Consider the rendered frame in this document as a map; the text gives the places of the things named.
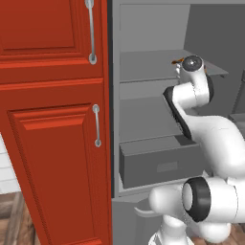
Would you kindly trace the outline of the grey fridge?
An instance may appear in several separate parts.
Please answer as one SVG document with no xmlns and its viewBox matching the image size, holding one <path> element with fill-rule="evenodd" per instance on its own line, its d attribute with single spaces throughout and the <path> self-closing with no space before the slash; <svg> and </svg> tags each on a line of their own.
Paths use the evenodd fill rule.
<svg viewBox="0 0 245 245">
<path fill-rule="evenodd" d="M 186 111 L 192 116 L 221 116 L 233 122 L 245 139 L 245 0 L 113 0 L 113 245 L 147 245 L 162 216 L 149 211 L 152 189 L 182 185 L 192 177 L 212 177 L 211 165 L 201 175 L 125 189 L 120 175 L 121 100 L 162 97 L 175 79 L 120 82 L 120 57 L 125 52 L 186 50 L 200 56 L 212 79 L 211 102 Z M 212 245 L 186 229 L 194 245 Z"/>
</svg>

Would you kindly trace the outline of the tall red cupboard door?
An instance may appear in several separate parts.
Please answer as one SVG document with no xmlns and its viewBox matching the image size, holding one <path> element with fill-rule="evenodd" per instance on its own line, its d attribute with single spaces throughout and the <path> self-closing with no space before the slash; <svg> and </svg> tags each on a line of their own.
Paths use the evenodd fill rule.
<svg viewBox="0 0 245 245">
<path fill-rule="evenodd" d="M 0 85 L 0 132 L 41 245 L 111 245 L 107 129 L 100 78 Z"/>
</svg>

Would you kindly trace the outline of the grey fridge drawer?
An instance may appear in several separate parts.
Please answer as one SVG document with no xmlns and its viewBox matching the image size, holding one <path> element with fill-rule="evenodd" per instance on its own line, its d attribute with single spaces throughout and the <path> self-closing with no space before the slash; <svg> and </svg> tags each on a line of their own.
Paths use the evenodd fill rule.
<svg viewBox="0 0 245 245">
<path fill-rule="evenodd" d="M 120 144 L 125 189 L 201 175 L 207 168 L 200 146 L 183 135 Z"/>
</svg>

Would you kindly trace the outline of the grey fridge shelf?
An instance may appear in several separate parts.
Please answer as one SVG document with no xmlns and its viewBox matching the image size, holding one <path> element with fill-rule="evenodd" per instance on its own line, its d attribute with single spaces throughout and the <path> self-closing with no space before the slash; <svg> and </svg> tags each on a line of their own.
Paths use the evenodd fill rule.
<svg viewBox="0 0 245 245">
<path fill-rule="evenodd" d="M 121 100 L 120 141 L 181 135 L 162 97 Z"/>
<path fill-rule="evenodd" d="M 186 56 L 191 56 L 186 50 L 121 53 L 120 82 L 175 79 L 172 61 Z"/>
</svg>

